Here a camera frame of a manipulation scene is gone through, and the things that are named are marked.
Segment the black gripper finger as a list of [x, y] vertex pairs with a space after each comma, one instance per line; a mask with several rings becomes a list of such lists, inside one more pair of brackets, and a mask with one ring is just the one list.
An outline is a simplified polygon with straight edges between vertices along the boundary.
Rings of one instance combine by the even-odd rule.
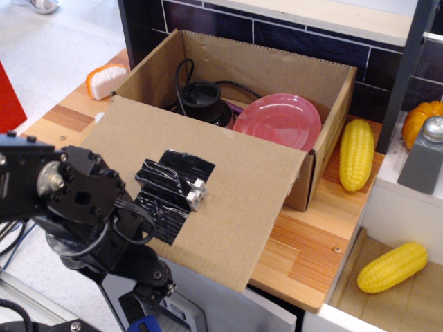
[[146, 316], [145, 308], [156, 309], [165, 295], [153, 286], [137, 283], [133, 290], [119, 297], [119, 304], [129, 324]]

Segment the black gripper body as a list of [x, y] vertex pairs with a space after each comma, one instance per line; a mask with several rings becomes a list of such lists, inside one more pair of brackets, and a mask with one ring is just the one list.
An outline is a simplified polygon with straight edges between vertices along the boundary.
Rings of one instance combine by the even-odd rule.
[[122, 286], [110, 286], [118, 278], [136, 282], [143, 297], [165, 297], [174, 291], [171, 270], [148, 246], [110, 241], [100, 246], [100, 264], [105, 271], [100, 287], [108, 293], [123, 294]]

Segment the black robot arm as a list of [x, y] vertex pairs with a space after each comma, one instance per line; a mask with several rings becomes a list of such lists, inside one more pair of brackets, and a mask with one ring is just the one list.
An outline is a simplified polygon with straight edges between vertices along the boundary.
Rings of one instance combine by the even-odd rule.
[[1, 220], [33, 220], [69, 269], [101, 285], [134, 282], [118, 301], [130, 322], [172, 294], [172, 273], [148, 246], [156, 232], [118, 172], [88, 149], [1, 135]]

